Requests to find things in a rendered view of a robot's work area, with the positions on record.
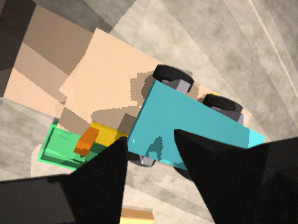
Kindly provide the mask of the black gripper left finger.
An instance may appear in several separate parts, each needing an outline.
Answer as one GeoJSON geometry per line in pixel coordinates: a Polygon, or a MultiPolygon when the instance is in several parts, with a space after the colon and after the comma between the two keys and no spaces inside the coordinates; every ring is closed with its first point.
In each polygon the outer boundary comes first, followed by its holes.
{"type": "Polygon", "coordinates": [[[0,181],[0,224],[120,224],[126,136],[69,174],[0,181]]]}

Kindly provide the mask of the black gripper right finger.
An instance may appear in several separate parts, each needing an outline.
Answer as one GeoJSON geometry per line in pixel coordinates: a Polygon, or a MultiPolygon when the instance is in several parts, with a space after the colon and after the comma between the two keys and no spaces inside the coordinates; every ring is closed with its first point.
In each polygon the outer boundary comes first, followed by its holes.
{"type": "Polygon", "coordinates": [[[260,224],[274,174],[298,165],[298,136],[247,149],[181,129],[174,140],[215,224],[260,224]]]}

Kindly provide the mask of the green tray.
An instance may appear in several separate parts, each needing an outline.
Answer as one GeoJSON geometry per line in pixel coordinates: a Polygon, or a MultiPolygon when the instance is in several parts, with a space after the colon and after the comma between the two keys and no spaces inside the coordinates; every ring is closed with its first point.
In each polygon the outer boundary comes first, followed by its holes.
{"type": "Polygon", "coordinates": [[[57,158],[53,158],[53,157],[49,157],[49,156],[45,155],[47,145],[48,145],[48,143],[50,141],[50,138],[51,138],[51,136],[54,132],[54,128],[57,127],[57,124],[58,124],[58,121],[54,121],[51,124],[50,129],[48,130],[47,135],[44,139],[44,144],[42,146],[42,149],[39,152],[37,161],[44,162],[44,163],[49,163],[49,164],[52,164],[52,165],[57,165],[57,166],[65,167],[65,168],[69,168],[69,169],[72,169],[72,170],[75,171],[78,168],[80,168],[80,166],[82,166],[82,165],[77,164],[77,163],[73,163],[73,162],[69,162],[69,161],[65,161],[65,160],[61,160],[61,159],[57,159],[57,158]]]}
{"type": "Polygon", "coordinates": [[[83,165],[107,148],[95,142],[87,156],[77,154],[74,147],[80,138],[81,136],[54,128],[45,155],[83,165]]]}

